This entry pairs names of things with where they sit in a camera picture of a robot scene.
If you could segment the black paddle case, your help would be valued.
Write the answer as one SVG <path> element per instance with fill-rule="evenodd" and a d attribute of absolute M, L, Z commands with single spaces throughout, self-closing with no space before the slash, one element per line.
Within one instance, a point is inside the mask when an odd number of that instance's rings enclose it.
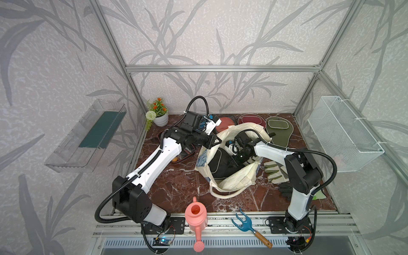
<path fill-rule="evenodd" d="M 244 165 L 237 164 L 232 156 L 219 148 L 208 167 L 215 180 L 223 180 L 242 169 Z"/>

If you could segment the maroon paddle case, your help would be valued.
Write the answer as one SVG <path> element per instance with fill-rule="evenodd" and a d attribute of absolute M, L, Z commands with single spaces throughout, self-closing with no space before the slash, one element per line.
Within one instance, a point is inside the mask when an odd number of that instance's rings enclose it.
<path fill-rule="evenodd" d="M 262 126 L 263 128 L 266 127 L 266 121 L 258 114 L 243 114 L 238 118 L 238 124 L 243 123 L 254 123 Z"/>

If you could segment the cream canvas tote bag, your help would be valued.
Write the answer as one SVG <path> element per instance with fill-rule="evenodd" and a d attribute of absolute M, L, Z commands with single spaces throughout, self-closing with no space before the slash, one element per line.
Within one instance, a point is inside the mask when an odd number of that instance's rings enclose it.
<path fill-rule="evenodd" d="M 253 163 L 238 167 L 237 172 L 224 180 L 216 180 L 215 175 L 210 171 L 209 163 L 211 160 L 215 159 L 217 150 L 221 149 L 226 141 L 234 139 L 241 131 L 245 131 L 251 139 L 258 138 L 257 134 L 259 134 L 268 142 L 272 140 L 261 125 L 255 123 L 243 123 L 229 126 L 228 129 L 217 134 L 217 137 L 222 140 L 221 144 L 216 145 L 211 149 L 202 147 L 198 154 L 194 169 L 209 182 L 209 191 L 213 197 L 219 199 L 236 197 L 256 182 L 256 174 L 262 161 L 262 158 L 259 156 L 255 157 Z"/>

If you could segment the olive green paddle case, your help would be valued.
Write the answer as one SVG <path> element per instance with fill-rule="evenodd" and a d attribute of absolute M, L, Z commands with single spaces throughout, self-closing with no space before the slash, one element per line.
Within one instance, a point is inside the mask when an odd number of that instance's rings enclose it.
<path fill-rule="evenodd" d="M 292 123 L 285 118 L 272 116 L 266 119 L 266 132 L 275 145 L 287 147 L 293 131 Z"/>

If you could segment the clear case red paddle set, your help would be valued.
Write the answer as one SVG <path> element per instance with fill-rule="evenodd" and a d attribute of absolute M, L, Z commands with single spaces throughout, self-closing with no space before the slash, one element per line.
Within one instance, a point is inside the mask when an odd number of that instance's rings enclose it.
<path fill-rule="evenodd" d="M 227 130 L 230 126 L 237 125 L 237 121 L 234 116 L 224 116 L 220 118 L 221 124 L 216 127 L 216 133 L 221 133 L 224 130 Z"/>

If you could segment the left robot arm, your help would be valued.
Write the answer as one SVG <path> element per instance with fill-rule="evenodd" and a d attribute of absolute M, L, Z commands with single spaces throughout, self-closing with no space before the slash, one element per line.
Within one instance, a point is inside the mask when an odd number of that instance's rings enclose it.
<path fill-rule="evenodd" d="M 221 144 L 213 130 L 222 121 L 215 115 L 201 115 L 187 111 L 178 126 L 161 133 L 157 149 L 126 177 L 118 176 L 112 183 L 112 193 L 97 207 L 95 220 L 102 224 L 121 221 L 166 225 L 168 213 L 153 204 L 148 192 L 166 166 L 188 146 L 203 146 L 210 149 Z M 112 202 L 113 207 L 124 216 L 116 219 L 101 217 L 101 211 Z"/>

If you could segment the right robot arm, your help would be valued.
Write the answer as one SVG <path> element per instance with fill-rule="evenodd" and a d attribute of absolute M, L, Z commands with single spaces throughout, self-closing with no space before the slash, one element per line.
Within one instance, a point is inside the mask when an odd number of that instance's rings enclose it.
<path fill-rule="evenodd" d="M 233 156 L 236 163 L 242 164 L 251 157 L 258 156 L 286 167 L 289 182 L 292 185 L 292 196 L 285 217 L 293 224 L 308 216 L 312 198 L 318 191 L 333 182 L 337 175 L 336 162 L 325 153 L 275 145 L 262 138 L 257 131 L 249 129 L 239 132 L 234 140 L 240 149 Z M 332 165 L 332 174 L 324 183 L 321 183 L 324 174 L 315 161 L 314 155 L 327 159 Z"/>

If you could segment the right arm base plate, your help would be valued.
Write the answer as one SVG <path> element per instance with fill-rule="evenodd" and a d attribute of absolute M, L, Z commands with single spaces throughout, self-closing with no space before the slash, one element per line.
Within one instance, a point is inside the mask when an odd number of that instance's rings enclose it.
<path fill-rule="evenodd" d="M 264 223 L 269 227 L 271 234 L 304 234 L 312 233 L 314 229 L 314 223 L 308 216 L 299 221 L 291 216 L 272 216 Z"/>

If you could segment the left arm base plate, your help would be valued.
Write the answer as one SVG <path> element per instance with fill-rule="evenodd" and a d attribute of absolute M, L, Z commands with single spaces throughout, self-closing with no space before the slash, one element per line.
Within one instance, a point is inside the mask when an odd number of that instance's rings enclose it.
<path fill-rule="evenodd" d="M 185 217 L 166 217 L 161 225 L 154 225 L 153 223 L 142 223 L 141 227 L 146 235 L 159 234 L 184 234 L 186 226 Z"/>

